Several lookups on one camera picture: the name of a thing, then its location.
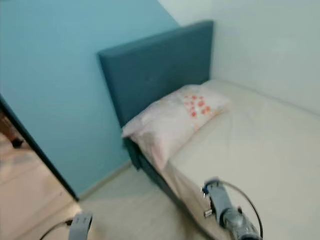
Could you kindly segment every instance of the door frame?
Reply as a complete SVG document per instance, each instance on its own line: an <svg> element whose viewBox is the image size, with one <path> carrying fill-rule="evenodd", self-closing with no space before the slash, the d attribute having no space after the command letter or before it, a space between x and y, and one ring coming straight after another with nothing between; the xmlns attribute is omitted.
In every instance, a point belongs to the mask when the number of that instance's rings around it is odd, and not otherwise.
<svg viewBox="0 0 320 240"><path fill-rule="evenodd" d="M17 131L21 134L24 140L29 144L32 150L38 155L41 161L48 167L48 169L52 172L52 174L56 177L56 179L61 183L61 185L65 188L65 190L73 197L75 201L79 201L78 196L73 191L71 186L67 183L67 181L62 177L56 167L51 163L47 155L41 150L39 145L36 143L34 138L27 131L25 126L18 119L17 115L12 111L10 106L7 104L3 96L0 94L0 109L3 111L4 115L10 120L12 125L17 129Z"/></svg>

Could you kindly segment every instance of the mattress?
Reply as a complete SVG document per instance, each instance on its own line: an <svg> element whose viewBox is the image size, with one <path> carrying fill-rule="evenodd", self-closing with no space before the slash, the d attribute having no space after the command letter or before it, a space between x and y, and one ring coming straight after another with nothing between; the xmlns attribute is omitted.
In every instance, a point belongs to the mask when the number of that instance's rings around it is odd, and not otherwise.
<svg viewBox="0 0 320 240"><path fill-rule="evenodd" d="M213 177L251 198L264 239L320 239L320 119L236 85L205 84L231 99L230 111L203 126L158 173L214 239L231 236L214 217L203 217L209 201L200 189ZM249 204L228 192L259 230Z"/></svg>

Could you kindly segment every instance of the blue wall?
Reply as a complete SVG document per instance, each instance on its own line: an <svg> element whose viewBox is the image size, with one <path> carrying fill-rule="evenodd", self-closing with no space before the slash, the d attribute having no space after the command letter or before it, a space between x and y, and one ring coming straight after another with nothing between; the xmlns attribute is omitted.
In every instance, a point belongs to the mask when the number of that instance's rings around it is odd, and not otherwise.
<svg viewBox="0 0 320 240"><path fill-rule="evenodd" d="M176 28L156 0L5 0L1 94L77 195L129 156L96 53Z"/></svg>

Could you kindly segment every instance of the white pillowcase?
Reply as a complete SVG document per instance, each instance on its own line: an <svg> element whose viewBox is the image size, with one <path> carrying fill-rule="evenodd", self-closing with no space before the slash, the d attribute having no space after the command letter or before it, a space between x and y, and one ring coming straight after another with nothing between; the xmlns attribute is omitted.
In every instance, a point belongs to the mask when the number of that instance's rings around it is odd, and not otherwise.
<svg viewBox="0 0 320 240"><path fill-rule="evenodd" d="M192 135L228 109L229 100L204 85L186 85L155 101L124 127L145 156L162 170Z"/></svg>

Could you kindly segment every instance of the tiled floor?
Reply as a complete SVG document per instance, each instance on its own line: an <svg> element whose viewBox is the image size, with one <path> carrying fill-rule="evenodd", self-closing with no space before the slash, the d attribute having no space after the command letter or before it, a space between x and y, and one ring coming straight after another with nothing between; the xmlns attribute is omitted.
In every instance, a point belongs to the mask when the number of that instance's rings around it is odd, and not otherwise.
<svg viewBox="0 0 320 240"><path fill-rule="evenodd" d="M72 202L30 149L13 149L0 134L0 239L13 240Z"/></svg>
<svg viewBox="0 0 320 240"><path fill-rule="evenodd" d="M18 240L38 240L51 226L81 209L93 213L88 240L205 239L144 172L130 167L79 204L70 204ZM67 240L68 232L62 227L46 240Z"/></svg>

